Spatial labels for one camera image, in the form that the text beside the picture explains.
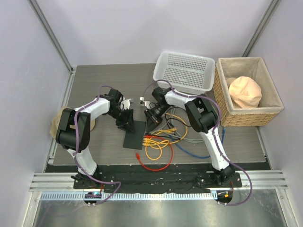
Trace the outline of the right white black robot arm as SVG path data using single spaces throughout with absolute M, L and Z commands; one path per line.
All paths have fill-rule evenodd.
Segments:
M 227 158 L 218 133 L 219 117 L 213 100 L 205 95 L 188 95 L 173 88 L 157 87 L 152 96 L 156 100 L 153 107 L 147 107 L 144 114 L 147 120 L 147 132 L 151 132 L 162 122 L 162 116 L 171 107 L 186 111 L 190 126 L 199 133 L 209 152 L 214 172 L 214 182 L 220 187 L 230 183 L 235 169 Z

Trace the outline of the black network switch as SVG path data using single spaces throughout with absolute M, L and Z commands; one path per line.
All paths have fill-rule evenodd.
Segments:
M 135 132 L 126 132 L 123 148 L 142 150 L 146 122 L 134 121 Z

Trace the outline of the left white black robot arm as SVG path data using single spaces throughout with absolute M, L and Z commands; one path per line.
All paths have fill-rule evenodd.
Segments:
M 56 142 L 72 156 L 78 168 L 74 180 L 91 189 L 101 184 L 99 166 L 89 150 L 91 123 L 102 115 L 109 115 L 116 121 L 117 128 L 135 132 L 132 99 L 110 88 L 107 94 L 98 94 L 91 102 L 78 108 L 65 108 L 56 132 Z

